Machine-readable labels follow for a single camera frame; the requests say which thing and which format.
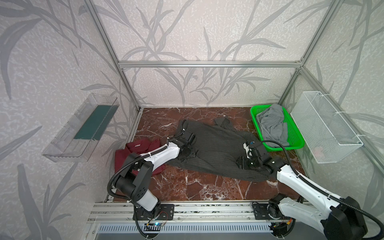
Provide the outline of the dark grey striped shirt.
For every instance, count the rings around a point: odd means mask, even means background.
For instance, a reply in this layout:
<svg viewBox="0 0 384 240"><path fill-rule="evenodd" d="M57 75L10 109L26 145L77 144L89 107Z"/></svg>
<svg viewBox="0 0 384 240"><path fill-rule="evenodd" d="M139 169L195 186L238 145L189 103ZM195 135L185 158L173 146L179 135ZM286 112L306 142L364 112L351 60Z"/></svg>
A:
<svg viewBox="0 0 384 240"><path fill-rule="evenodd" d="M270 178L267 170L243 170L236 160L247 157L244 143L258 142L251 132L238 131L228 118L217 118L214 125L184 120L176 134L186 130L196 136L190 153L179 154L168 165L185 170L214 174L249 182L264 182Z"/></svg>

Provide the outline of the green plastic basket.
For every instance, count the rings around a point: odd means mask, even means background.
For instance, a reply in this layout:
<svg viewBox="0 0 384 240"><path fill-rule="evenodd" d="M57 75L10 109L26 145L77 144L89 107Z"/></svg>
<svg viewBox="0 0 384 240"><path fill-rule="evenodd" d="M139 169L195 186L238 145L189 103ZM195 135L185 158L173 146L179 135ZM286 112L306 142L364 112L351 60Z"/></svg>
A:
<svg viewBox="0 0 384 240"><path fill-rule="evenodd" d="M255 125L259 139L261 141L265 141L265 140L264 140L262 133L261 133L261 130L259 128L256 116L257 116L257 114L263 112L265 109L267 109L270 106L271 105L253 106L253 107L251 107L251 110L250 110L253 123ZM290 114L287 112L287 110L284 107L283 107L283 111L284 111L284 116L285 116L284 123L287 123L287 127L288 127L288 143L290 144L289 147L284 147L284 148L288 151L301 149L305 145L305 140L304 140L301 132L299 131L298 127L296 126L294 120L291 118ZM282 151L282 148L279 145L274 144L268 140L266 143L264 143L264 146L266 147L267 151L269 151L269 152Z"/></svg>

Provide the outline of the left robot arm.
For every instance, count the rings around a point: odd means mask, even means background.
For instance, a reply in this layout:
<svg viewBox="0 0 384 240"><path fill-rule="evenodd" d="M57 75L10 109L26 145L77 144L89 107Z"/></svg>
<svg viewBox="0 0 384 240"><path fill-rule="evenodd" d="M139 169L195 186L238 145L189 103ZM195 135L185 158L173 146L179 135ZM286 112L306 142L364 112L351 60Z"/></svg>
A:
<svg viewBox="0 0 384 240"><path fill-rule="evenodd" d="M196 135L188 131L187 120L183 120L180 132L167 138L163 146L141 155L130 154L107 183L108 194L132 203L135 212L142 209L146 217L155 219L161 214L161 201L149 190L152 174L180 155L191 155L195 138Z"/></svg>

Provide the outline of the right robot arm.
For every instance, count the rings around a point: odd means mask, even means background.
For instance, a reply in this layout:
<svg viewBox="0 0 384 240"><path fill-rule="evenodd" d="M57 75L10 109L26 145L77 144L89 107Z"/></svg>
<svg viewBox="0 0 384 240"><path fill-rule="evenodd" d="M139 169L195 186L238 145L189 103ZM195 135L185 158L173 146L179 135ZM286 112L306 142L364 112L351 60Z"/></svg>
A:
<svg viewBox="0 0 384 240"><path fill-rule="evenodd" d="M333 196L293 168L289 158L271 157L263 143L246 142L243 147L246 156L237 159L241 170L265 171L300 195L294 201L278 194L266 207L254 207L256 213L267 213L272 219L288 219L282 227L271 228L276 237L284 238L295 221L321 232L328 240L361 240L367 234L364 216L353 198Z"/></svg>

